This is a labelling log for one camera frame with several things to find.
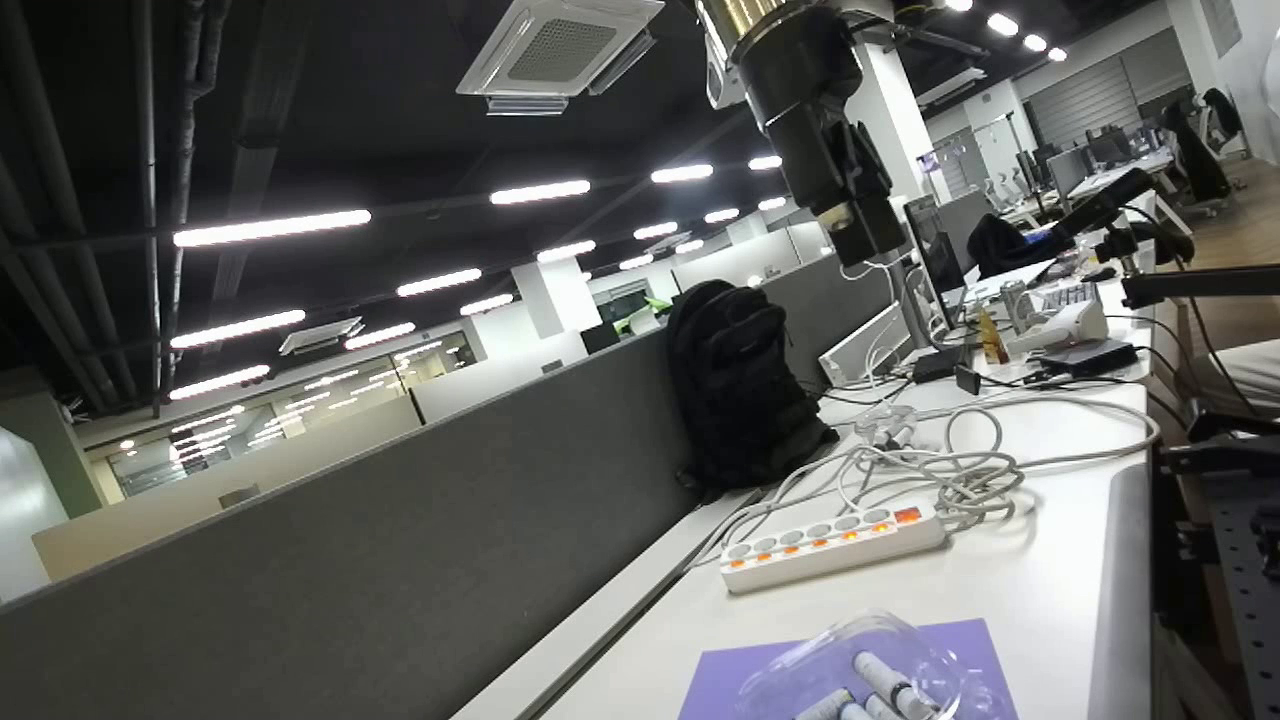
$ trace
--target black ceiling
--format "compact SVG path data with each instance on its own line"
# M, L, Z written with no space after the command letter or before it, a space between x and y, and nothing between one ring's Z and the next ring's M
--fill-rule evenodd
M183 3L157 0L157 83L158 83L158 175L176 167L176 88ZM1024 29L1076 42L1138 0L1029 0L1003 3ZM18 0L45 73L50 116L82 204L89 237L126 237L139 229L134 181L134 79L133 7L124 0ZM534 250L594 237L594 268L635 256L629 237L649 221L695 224L712 204L753 207L782 192L779 175L753 175L745 160L763 151L745 110L712 113L704 99L704 35L689 0L666 0L650 24L656 47L607 91L575 99L561 119L489 119L485 99L456 96L456 79L479 53L509 0L230 0L219 79L199 99L191 224L301 211L376 207L376 224L323 241L264 243L246 254L191 254L183 266L183 303L176 330L196 330L255 310L301 303L312 317L364 311L373 321L440 324L458 302L503 289L503 268ZM993 3L977 13L917 13L917 29L977 42L995 53L995 78L1032 66L1021 47L1001 47L985 31ZM917 88L952 78L957 55L904 47ZM0 73L0 160L24 190L45 241L66 241L49 184L31 157L31 127L17 110L8 70ZM659 192L649 174L666 160L716 160L712 184ZM496 211L489 192L544 175L590 175L594 192L534 211ZM139 243L100 241L100 268L120 349L145 383L146 367L146 266ZM50 254L81 310L66 254ZM479 266L489 283L398 303L398 280ZM0 340L24 336L4 361L31 351L50 378L56 358L4 289ZM176 367L180 379L267 358L267 340L227 344Z

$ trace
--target cubicle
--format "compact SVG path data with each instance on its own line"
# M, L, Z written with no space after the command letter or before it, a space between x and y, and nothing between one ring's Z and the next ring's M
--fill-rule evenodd
M791 365L887 292L767 289ZM695 509L666 332L0 608L4 717L446 717Z

